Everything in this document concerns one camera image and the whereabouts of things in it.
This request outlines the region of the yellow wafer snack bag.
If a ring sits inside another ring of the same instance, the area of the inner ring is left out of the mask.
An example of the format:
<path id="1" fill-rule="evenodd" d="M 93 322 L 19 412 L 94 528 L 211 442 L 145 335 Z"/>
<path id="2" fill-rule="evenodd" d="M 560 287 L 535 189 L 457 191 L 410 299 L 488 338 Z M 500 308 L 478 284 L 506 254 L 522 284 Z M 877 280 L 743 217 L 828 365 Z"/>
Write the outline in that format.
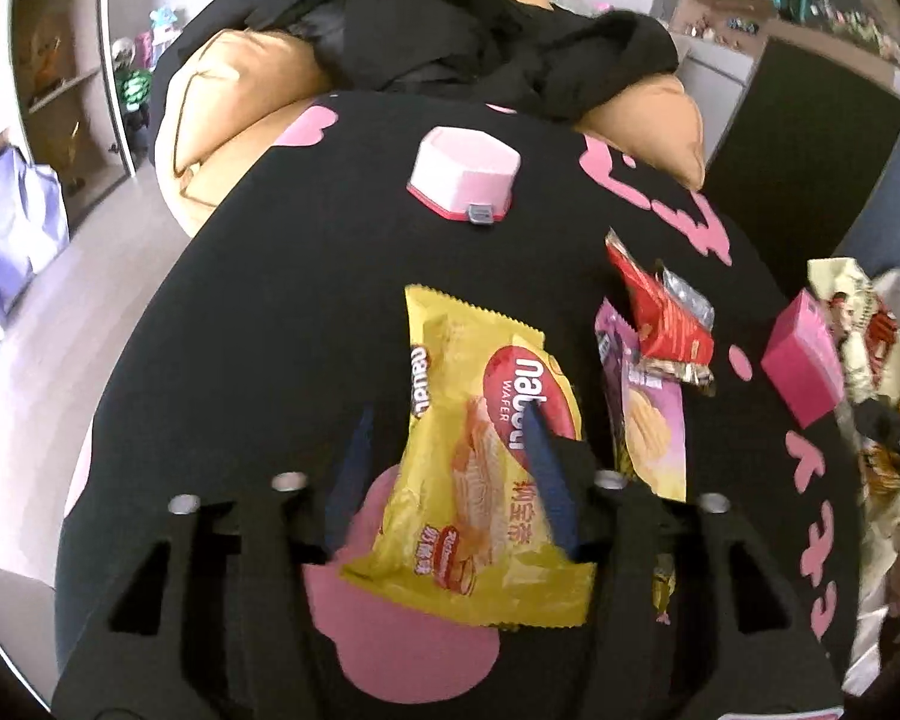
<path id="1" fill-rule="evenodd" d="M 352 585 L 465 626 L 578 628 L 595 571 L 554 544 L 526 463 L 526 417 L 582 436 L 574 390 L 543 332 L 413 284 L 411 418 L 372 550 Z"/>

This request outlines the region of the red foil snack wrapper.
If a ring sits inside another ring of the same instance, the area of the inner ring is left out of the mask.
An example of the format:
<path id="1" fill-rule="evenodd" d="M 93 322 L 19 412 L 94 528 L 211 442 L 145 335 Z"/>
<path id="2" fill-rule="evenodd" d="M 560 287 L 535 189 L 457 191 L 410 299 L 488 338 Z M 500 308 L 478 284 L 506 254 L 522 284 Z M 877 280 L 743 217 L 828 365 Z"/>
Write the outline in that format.
<path id="1" fill-rule="evenodd" d="M 631 301 L 639 366 L 654 376 L 666 377 L 712 395 L 715 376 L 710 363 L 715 351 L 712 333 L 668 293 L 629 254 L 612 227 L 605 236 L 610 264 L 622 278 Z"/>

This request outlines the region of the orange snack wrapper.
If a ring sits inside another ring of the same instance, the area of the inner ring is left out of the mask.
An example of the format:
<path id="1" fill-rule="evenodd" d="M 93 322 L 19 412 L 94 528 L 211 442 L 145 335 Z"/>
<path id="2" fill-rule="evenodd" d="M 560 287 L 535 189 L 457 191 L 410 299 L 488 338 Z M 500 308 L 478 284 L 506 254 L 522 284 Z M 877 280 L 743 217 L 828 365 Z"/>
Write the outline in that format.
<path id="1" fill-rule="evenodd" d="M 824 309 L 841 360 L 845 399 L 859 436 L 889 455 L 900 473 L 900 323 L 850 257 L 808 262 L 808 284 Z"/>

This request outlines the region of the pink chip snack bag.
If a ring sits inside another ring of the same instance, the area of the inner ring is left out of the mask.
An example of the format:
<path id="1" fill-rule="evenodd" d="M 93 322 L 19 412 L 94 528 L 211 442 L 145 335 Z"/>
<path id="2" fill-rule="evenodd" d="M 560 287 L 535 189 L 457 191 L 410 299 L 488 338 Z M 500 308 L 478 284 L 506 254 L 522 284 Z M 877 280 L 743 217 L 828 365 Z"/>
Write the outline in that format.
<path id="1" fill-rule="evenodd" d="M 637 333 L 603 301 L 595 319 L 616 470 L 663 499 L 685 502 L 686 427 L 678 382 L 639 366 Z"/>

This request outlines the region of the pink tissue box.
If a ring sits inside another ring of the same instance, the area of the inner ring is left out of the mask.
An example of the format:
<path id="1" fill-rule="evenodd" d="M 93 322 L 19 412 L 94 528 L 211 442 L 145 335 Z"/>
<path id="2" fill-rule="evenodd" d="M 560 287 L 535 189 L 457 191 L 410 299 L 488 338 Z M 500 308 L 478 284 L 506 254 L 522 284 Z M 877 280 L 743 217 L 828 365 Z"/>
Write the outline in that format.
<path id="1" fill-rule="evenodd" d="M 844 374 L 823 309 L 802 289 L 775 319 L 761 367 L 802 427 L 844 399 Z"/>

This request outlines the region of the small pink white box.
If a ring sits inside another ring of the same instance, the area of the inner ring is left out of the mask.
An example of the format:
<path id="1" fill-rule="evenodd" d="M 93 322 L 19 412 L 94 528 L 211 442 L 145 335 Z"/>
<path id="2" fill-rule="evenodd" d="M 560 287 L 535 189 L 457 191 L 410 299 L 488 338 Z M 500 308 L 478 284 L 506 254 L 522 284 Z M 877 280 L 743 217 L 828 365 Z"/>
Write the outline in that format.
<path id="1" fill-rule="evenodd" d="M 489 133 L 436 127 L 419 143 L 406 188 L 444 220 L 489 226 L 509 213 L 520 168 L 520 153 Z"/>

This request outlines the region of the purple plastic bag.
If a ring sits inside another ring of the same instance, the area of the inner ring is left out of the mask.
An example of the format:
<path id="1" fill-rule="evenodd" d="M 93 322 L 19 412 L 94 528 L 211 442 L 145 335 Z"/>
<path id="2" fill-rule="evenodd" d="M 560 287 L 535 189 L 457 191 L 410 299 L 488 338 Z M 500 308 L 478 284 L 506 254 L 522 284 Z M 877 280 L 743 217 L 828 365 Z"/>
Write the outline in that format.
<path id="1" fill-rule="evenodd" d="M 50 166 L 0 149 L 0 344 L 14 305 L 69 244 L 63 187 Z"/>

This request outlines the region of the black clothing on sofa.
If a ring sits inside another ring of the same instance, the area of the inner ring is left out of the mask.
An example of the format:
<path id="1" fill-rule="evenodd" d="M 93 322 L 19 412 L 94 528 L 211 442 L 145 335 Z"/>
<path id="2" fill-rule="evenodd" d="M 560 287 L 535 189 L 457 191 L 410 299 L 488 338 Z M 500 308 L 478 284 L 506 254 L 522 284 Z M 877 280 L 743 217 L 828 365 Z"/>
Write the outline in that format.
<path id="1" fill-rule="evenodd" d="M 334 86 L 498 104 L 575 124 L 678 52 L 649 15 L 589 18 L 517 0 L 212 0 L 165 50 L 152 114 L 172 76 L 222 29 L 287 32 L 309 43 Z"/>

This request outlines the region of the tan leather sofa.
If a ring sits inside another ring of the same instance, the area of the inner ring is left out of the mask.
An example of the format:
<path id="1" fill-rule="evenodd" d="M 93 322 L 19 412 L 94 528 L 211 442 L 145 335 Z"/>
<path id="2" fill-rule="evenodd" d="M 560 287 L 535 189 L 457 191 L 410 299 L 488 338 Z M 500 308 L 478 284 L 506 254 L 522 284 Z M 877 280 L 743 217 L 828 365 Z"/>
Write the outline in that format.
<path id="1" fill-rule="evenodd" d="M 517 0 L 554 10 L 551 0 Z M 152 114 L 151 158 L 160 192 L 183 231 L 209 220 L 261 154 L 333 85 L 313 47 L 287 32 L 222 29 L 172 76 L 164 112 Z M 676 70 L 634 83 L 575 124 L 683 187 L 706 178 L 699 107 Z"/>

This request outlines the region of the white display shelf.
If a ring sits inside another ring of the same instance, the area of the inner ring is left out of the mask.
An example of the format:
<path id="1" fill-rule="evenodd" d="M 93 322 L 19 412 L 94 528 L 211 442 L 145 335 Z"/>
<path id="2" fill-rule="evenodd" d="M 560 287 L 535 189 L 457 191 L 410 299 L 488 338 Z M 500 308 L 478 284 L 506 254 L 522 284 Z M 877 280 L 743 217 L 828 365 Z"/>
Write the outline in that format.
<path id="1" fill-rule="evenodd" d="M 69 224 L 79 226 L 134 172 L 109 0 L 0 0 L 0 47 L 13 72 L 14 143 L 56 172 Z"/>

